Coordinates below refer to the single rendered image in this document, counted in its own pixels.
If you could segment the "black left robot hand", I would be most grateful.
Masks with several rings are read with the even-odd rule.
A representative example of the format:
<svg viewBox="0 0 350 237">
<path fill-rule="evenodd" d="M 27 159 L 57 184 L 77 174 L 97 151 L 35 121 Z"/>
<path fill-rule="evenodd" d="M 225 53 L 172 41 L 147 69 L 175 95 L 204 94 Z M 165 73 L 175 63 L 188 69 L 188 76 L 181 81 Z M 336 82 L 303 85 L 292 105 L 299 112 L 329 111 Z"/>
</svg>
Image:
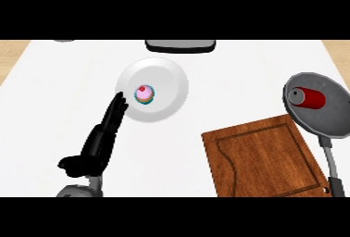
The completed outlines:
<svg viewBox="0 0 350 237">
<path fill-rule="evenodd" d="M 98 124 L 88 136 L 82 154 L 66 157 L 58 167 L 72 178 L 103 175 L 110 163 L 120 124 L 129 104 L 123 92 L 119 92 L 107 108 L 103 123 Z"/>
</svg>

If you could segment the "red can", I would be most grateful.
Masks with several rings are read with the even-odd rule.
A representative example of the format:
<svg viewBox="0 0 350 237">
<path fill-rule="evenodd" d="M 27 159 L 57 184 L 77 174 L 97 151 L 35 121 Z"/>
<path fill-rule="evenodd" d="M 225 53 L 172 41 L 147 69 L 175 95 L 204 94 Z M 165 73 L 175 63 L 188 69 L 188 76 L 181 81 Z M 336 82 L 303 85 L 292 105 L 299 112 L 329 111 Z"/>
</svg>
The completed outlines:
<svg viewBox="0 0 350 237">
<path fill-rule="evenodd" d="M 289 93 L 290 103 L 303 108 L 321 109 L 326 106 L 324 94 L 305 87 L 295 87 Z"/>
</svg>

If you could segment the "grey and black appliance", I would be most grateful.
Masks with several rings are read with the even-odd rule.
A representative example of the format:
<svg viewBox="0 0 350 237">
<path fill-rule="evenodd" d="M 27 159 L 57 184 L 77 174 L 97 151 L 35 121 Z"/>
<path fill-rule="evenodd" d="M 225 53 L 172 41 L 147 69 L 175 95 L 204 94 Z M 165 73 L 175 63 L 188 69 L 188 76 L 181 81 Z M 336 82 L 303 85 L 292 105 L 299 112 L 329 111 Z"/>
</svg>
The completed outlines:
<svg viewBox="0 0 350 237">
<path fill-rule="evenodd" d="M 216 40 L 147 40 L 151 52 L 168 54 L 202 54 L 213 51 Z"/>
</svg>

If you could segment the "brown wooden cutting board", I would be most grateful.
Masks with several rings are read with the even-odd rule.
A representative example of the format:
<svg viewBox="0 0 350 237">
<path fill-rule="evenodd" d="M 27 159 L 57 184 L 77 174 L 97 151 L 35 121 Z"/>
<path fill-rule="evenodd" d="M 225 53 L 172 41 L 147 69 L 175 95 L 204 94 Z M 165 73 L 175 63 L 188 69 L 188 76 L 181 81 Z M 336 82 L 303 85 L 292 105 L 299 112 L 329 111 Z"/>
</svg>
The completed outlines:
<svg viewBox="0 0 350 237">
<path fill-rule="evenodd" d="M 290 115 L 203 134 L 221 197 L 329 197 L 329 180 Z"/>
</svg>

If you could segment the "grey frying pan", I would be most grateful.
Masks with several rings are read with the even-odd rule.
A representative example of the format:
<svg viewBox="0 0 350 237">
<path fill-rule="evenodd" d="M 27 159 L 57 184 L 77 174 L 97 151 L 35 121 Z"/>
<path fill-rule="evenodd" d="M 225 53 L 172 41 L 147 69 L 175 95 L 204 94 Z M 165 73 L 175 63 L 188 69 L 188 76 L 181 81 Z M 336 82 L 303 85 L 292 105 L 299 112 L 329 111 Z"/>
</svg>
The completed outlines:
<svg viewBox="0 0 350 237">
<path fill-rule="evenodd" d="M 321 109 L 298 107 L 290 103 L 289 93 L 295 87 L 305 87 L 324 94 L 326 106 Z M 284 104 L 296 123 L 320 138 L 330 170 L 330 191 L 334 197 L 345 197 L 343 183 L 331 151 L 331 140 L 345 139 L 350 136 L 350 93 L 342 84 L 323 74 L 302 72 L 286 83 Z"/>
</svg>

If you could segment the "white round plate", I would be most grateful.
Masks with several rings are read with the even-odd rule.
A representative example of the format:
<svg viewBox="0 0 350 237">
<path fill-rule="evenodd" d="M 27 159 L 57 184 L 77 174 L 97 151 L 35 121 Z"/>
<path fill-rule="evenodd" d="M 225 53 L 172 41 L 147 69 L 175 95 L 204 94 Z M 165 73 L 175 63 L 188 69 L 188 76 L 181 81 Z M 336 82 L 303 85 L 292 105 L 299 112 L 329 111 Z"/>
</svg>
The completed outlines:
<svg viewBox="0 0 350 237">
<path fill-rule="evenodd" d="M 141 85 L 150 85 L 156 91 L 154 102 L 138 102 L 135 91 Z M 129 108 L 126 115 L 141 122 L 168 119 L 182 108 L 188 94 L 190 81 L 182 67 L 162 57 L 139 60 L 120 75 L 117 91 L 123 92 Z"/>
</svg>

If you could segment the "pink frosted cupcake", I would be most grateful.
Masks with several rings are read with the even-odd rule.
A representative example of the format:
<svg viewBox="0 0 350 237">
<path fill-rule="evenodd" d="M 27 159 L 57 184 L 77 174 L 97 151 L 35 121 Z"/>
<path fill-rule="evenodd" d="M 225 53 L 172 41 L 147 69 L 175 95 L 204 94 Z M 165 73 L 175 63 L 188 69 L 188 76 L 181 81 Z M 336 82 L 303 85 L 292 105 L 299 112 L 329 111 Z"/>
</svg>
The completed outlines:
<svg viewBox="0 0 350 237">
<path fill-rule="evenodd" d="M 150 85 L 141 85 L 135 91 L 135 97 L 141 104 L 151 104 L 156 97 L 154 88 Z"/>
</svg>

